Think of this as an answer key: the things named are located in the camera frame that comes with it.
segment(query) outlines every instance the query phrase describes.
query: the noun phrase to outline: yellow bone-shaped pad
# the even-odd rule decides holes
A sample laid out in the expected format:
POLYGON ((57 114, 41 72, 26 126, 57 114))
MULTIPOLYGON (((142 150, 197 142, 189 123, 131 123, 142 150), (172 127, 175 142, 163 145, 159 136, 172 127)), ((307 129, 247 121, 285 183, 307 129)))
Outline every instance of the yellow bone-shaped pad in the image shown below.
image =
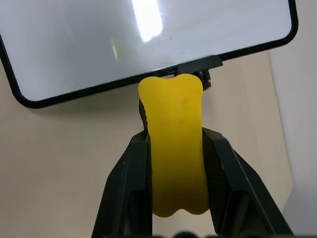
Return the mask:
POLYGON ((149 77, 139 85, 151 137, 153 213, 160 217, 179 209, 199 215, 209 208, 202 94, 200 79, 189 74, 149 77))

